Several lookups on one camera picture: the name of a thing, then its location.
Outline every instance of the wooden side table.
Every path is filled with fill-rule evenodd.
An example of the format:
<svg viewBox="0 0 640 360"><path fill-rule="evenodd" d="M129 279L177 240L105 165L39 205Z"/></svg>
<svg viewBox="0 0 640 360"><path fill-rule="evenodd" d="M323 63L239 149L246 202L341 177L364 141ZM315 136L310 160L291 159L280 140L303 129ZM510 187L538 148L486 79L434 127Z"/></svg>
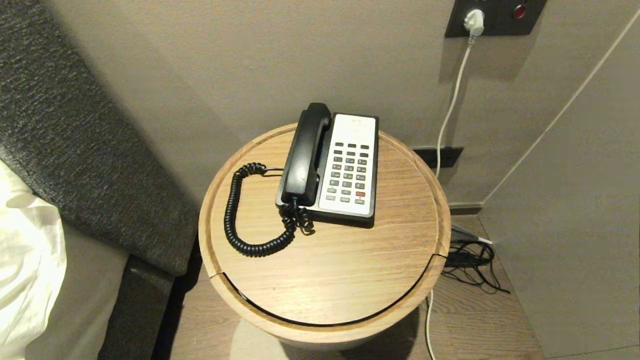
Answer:
<svg viewBox="0 0 640 360"><path fill-rule="evenodd" d="M248 258L229 245L223 216L233 173L260 162L282 167L295 124L270 131L237 151L220 169L200 212L200 250L216 291L243 318L280 340L305 348L359 345L414 310L433 288L451 237L446 198L426 164L380 132L375 225L315 223L298 229L284 250ZM280 176L243 182L238 235L263 243L283 231L275 206Z"/></svg>

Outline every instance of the black wall plate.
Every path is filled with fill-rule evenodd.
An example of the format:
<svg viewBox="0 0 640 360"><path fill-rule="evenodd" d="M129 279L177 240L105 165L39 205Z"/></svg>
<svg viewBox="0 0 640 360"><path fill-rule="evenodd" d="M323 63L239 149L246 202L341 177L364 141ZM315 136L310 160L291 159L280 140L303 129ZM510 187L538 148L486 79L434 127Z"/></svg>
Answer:
<svg viewBox="0 0 640 360"><path fill-rule="evenodd" d="M468 37L465 17L475 9L484 12L482 36L529 35L546 3L547 0L456 0L444 37ZM518 6L525 8L521 19L515 19L513 15Z"/></svg>
<svg viewBox="0 0 640 360"><path fill-rule="evenodd" d="M462 154L464 147L443 147L440 149L440 168L453 167ZM414 149L416 154L427 163L430 168L436 168L438 158L436 149Z"/></svg>

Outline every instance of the beige wall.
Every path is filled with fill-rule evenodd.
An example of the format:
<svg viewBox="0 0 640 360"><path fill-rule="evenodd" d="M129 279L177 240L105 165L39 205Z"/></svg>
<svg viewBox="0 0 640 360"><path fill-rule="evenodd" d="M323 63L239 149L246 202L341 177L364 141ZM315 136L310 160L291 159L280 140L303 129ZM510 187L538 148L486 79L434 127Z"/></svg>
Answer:
<svg viewBox="0 0 640 360"><path fill-rule="evenodd" d="M547 357L638 345L639 44L636 19L480 212Z"/></svg>
<svg viewBox="0 0 640 360"><path fill-rule="evenodd" d="M242 144L310 101L434 145L465 39L452 1L48 0L164 164L200 201ZM528 37L481 38L447 145L449 202L478 203L566 104L638 1L550 0Z"/></svg>

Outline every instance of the landline phone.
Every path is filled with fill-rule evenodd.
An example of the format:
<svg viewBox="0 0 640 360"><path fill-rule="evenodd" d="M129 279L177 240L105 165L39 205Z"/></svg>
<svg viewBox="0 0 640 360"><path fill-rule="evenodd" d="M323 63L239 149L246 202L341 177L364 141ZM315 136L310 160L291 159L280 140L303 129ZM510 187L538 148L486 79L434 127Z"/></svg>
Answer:
<svg viewBox="0 0 640 360"><path fill-rule="evenodd" d="M378 173L378 117L331 114L312 102L302 111L284 168L250 163L234 172L224 226L227 240L245 256L267 256L293 241L299 227L313 233L313 220L373 226ZM249 244L236 231L242 180L282 170L275 203L285 231L263 244Z"/></svg>

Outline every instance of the black coiled cord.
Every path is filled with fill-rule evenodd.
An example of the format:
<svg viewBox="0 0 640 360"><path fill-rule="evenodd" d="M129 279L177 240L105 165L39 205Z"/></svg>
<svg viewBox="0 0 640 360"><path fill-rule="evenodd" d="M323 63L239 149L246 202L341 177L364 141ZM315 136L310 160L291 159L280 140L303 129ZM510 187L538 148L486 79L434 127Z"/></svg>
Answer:
<svg viewBox="0 0 640 360"><path fill-rule="evenodd" d="M295 237L296 227L299 227L302 231L311 232L314 223L311 220L311 216L307 213L305 208L298 207L298 201L294 199L291 204L288 204L284 209L284 215L282 216L282 223L284 224L285 231L277 238L262 244L249 244L240 239L236 231L236 213L238 210L238 204L240 203L240 188L242 187L242 180L251 175L264 175L270 170L282 170L281 168L268 168L261 163L249 163L242 166L234 172L233 179L231 180L231 190L229 191L229 200L227 201L227 208L225 209L225 236L229 241L229 244L233 246L242 255L249 256L251 258L259 258L262 256L271 255L286 248Z"/></svg>

